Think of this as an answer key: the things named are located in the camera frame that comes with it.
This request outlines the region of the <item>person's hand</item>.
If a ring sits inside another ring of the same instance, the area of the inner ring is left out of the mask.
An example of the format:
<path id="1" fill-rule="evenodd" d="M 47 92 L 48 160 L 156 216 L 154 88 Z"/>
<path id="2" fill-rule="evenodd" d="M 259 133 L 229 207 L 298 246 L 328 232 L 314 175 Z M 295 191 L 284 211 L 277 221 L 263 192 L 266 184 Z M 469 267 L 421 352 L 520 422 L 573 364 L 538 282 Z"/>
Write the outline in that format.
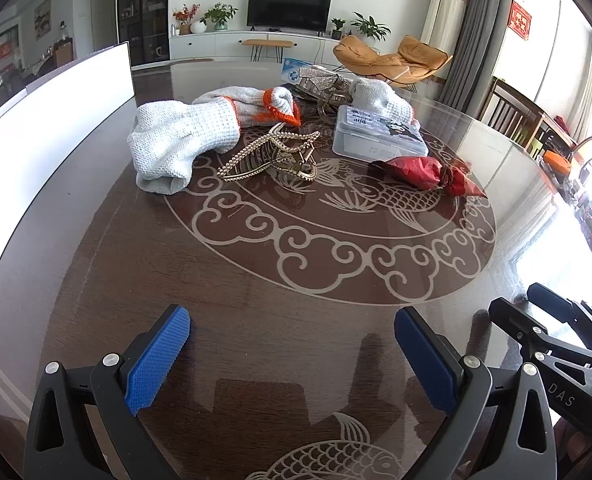
<path id="1" fill-rule="evenodd" d="M 560 419 L 554 425 L 558 478 L 592 480 L 592 437 Z"/>

